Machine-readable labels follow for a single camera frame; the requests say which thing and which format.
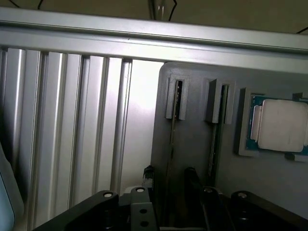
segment cable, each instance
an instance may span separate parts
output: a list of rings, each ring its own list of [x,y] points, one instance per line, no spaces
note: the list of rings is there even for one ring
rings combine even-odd
[[[15,2],[13,2],[12,0],[9,0],[14,6],[16,6],[17,8],[20,8],[19,5],[17,5]]]
[[[173,2],[174,2],[174,6],[173,6],[172,11],[171,11],[170,16],[169,16],[169,22],[171,21],[173,12],[174,12],[176,6],[178,5],[177,0],[173,0]]]
[[[297,34],[300,34],[300,33],[304,32],[304,31],[306,31],[306,30],[308,30],[308,26],[307,26],[306,28],[304,28],[304,29],[298,31]]]
[[[44,0],[40,0],[40,1],[39,1],[38,10],[40,10],[40,6],[41,6],[41,4],[43,3],[43,1],[44,1]]]

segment metal screw head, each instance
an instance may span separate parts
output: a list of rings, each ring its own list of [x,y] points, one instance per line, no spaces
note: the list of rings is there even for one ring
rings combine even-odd
[[[243,192],[240,192],[239,194],[237,194],[239,197],[245,199],[247,197],[247,195]]]
[[[105,193],[104,194],[104,197],[111,197],[112,196],[112,193],[111,192],[108,192],[108,193]]]
[[[144,188],[138,188],[136,191],[139,192],[139,193],[141,193],[141,192],[144,191]]]
[[[206,193],[208,193],[208,192],[211,193],[212,191],[213,191],[213,190],[210,189],[210,188],[205,188],[205,189],[204,189],[204,192],[206,192]]]

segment black cable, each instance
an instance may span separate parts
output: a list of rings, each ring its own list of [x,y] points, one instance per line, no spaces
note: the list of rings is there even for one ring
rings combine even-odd
[[[9,0],[14,6],[16,6],[17,8],[20,8],[19,5],[17,5],[15,2],[13,2],[12,0]]]
[[[307,26],[306,28],[304,28],[304,29],[298,31],[297,34],[300,34],[300,33],[304,32],[304,31],[306,31],[306,30],[308,30],[308,26]]]
[[[38,10],[40,10],[40,6],[41,6],[41,4],[43,3],[43,1],[44,1],[44,0],[40,0],[40,1],[39,1]]]
[[[177,0],[173,0],[173,2],[174,2],[174,6],[173,6],[172,11],[171,11],[170,16],[169,16],[169,22],[171,21],[173,12],[174,12],[176,6],[178,5]]]

